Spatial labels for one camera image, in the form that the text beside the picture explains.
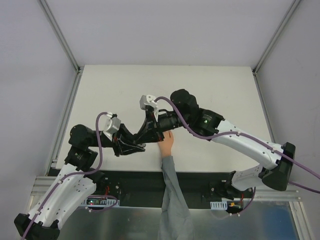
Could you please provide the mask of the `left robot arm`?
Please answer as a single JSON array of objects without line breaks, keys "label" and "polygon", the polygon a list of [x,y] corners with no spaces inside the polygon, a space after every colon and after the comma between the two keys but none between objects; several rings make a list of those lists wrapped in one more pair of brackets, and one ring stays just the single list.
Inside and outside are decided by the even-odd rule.
[{"label": "left robot arm", "polygon": [[92,167],[96,158],[102,156],[102,148],[112,148],[117,157],[145,151],[146,127],[132,134],[116,121],[111,119],[103,131],[82,124],[71,129],[71,148],[54,182],[28,213],[20,213],[14,219],[21,239],[56,240],[81,203],[90,195],[105,191],[105,174]]}]

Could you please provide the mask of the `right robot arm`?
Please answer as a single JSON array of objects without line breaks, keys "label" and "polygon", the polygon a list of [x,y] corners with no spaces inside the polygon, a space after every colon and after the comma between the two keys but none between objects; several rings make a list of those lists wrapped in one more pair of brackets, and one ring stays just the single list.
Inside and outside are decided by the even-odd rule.
[{"label": "right robot arm", "polygon": [[287,190],[296,151],[293,144],[264,141],[242,131],[222,115],[199,107],[196,97],[185,89],[176,90],[163,100],[171,105],[171,111],[159,109],[155,96],[141,96],[139,104],[145,111],[145,121],[134,136],[135,144],[160,142],[164,132],[184,127],[196,138],[225,145],[258,163],[247,170],[230,172],[226,181],[214,188],[220,197],[232,200],[259,186]]}]

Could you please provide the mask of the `grey sleeve forearm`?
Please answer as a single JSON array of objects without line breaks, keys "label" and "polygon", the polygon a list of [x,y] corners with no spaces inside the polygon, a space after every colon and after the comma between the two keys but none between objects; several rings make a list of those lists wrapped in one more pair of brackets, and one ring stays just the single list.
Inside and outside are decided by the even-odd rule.
[{"label": "grey sleeve forearm", "polygon": [[157,238],[159,240],[194,240],[195,228],[189,207],[179,185],[174,159],[162,159],[165,190]]}]

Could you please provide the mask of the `mannequin hand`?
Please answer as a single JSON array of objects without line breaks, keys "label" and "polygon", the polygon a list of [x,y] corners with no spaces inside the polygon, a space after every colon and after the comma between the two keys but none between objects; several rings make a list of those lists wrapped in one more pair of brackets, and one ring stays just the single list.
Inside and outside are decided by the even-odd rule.
[{"label": "mannequin hand", "polygon": [[169,130],[163,133],[164,139],[163,141],[158,142],[158,147],[160,151],[160,155],[162,158],[166,158],[172,155],[172,147],[174,144],[174,135]]}]

